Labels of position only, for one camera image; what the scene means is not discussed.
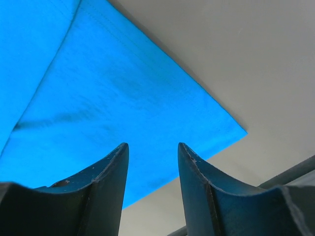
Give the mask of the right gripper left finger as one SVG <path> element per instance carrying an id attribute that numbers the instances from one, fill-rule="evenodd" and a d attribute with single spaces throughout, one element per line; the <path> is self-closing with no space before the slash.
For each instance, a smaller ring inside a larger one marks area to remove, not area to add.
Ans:
<path id="1" fill-rule="evenodd" d="M 0 184 L 3 236 L 116 236 L 123 208 L 129 148 L 106 157 L 50 187 Z"/>

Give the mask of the blue t shirt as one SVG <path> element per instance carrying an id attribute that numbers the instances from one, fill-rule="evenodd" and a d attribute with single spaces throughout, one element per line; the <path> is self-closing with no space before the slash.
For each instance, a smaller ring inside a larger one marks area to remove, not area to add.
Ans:
<path id="1" fill-rule="evenodd" d="M 49 186 L 129 146 L 128 207 L 246 131 L 105 0 L 0 3 L 0 179 Z"/>

